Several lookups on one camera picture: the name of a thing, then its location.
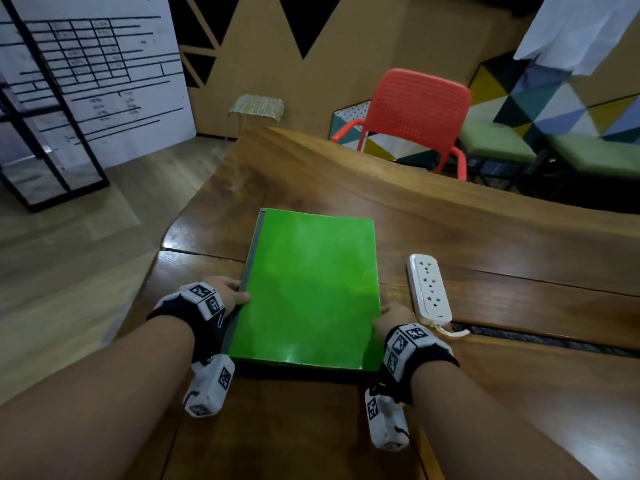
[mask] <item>wristband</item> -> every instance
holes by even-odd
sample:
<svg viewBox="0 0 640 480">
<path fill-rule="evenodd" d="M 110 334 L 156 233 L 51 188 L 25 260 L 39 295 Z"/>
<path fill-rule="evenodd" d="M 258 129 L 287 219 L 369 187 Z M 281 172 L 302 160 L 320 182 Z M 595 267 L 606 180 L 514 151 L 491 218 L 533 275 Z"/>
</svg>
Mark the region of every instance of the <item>wristband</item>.
<svg viewBox="0 0 640 480">
<path fill-rule="evenodd" d="M 178 318 L 191 327 L 195 338 L 192 363 L 205 365 L 220 353 L 227 330 L 225 304 L 213 286 L 199 282 L 181 287 L 158 301 L 147 320 L 160 315 Z"/>
<path fill-rule="evenodd" d="M 412 404 L 411 377 L 423 363 L 443 360 L 457 367 L 451 347 L 418 323 L 396 326 L 385 340 L 380 379 L 396 401 Z"/>
</svg>

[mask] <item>green cushioned seat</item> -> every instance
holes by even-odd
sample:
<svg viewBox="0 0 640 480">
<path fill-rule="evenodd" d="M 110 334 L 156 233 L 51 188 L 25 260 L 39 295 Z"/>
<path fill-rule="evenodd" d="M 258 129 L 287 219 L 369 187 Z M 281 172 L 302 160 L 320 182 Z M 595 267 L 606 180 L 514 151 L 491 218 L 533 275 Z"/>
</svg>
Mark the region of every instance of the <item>green cushioned seat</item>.
<svg viewBox="0 0 640 480">
<path fill-rule="evenodd" d="M 465 120 L 459 137 L 471 157 L 532 163 L 536 154 L 510 127 L 488 121 Z"/>
<path fill-rule="evenodd" d="M 549 143 L 576 170 L 612 177 L 640 178 L 640 146 L 581 134 L 553 135 Z"/>
</svg>

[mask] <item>red chair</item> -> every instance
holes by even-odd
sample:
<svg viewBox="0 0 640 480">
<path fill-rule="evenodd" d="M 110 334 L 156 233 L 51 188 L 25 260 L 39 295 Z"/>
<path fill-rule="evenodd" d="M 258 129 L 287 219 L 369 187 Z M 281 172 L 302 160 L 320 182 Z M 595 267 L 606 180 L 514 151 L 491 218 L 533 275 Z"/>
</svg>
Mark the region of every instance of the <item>red chair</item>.
<svg viewBox="0 0 640 480">
<path fill-rule="evenodd" d="M 349 121 L 331 141 L 362 125 L 358 151 L 367 131 L 384 133 L 421 144 L 440 154 L 441 173 L 450 154 L 458 159 L 458 179 L 467 179 L 467 160 L 454 146 L 467 116 L 471 93 L 451 80 L 406 69 L 391 69 L 373 94 L 365 119 Z"/>
</svg>

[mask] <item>whiteboard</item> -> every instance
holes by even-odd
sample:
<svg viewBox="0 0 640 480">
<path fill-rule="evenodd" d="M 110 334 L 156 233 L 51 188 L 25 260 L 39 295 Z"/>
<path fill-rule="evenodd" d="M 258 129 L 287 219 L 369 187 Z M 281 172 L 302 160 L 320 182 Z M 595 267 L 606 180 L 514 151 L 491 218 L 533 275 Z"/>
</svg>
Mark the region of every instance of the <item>whiteboard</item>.
<svg viewBox="0 0 640 480">
<path fill-rule="evenodd" d="M 12 0 L 107 168 L 195 136 L 167 0 Z M 0 9 L 0 72 L 20 109 L 57 104 Z M 67 167 L 88 161 L 61 112 L 35 125 Z"/>
</svg>

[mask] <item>white cloth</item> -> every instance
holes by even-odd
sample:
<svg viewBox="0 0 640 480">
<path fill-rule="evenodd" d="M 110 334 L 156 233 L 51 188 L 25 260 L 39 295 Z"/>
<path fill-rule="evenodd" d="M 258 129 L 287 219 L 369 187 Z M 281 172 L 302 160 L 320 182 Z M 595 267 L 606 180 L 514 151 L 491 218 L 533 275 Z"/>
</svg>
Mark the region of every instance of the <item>white cloth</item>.
<svg viewBox="0 0 640 480">
<path fill-rule="evenodd" d="M 514 59 L 591 74 L 640 11 L 640 0 L 545 0 Z"/>
</svg>

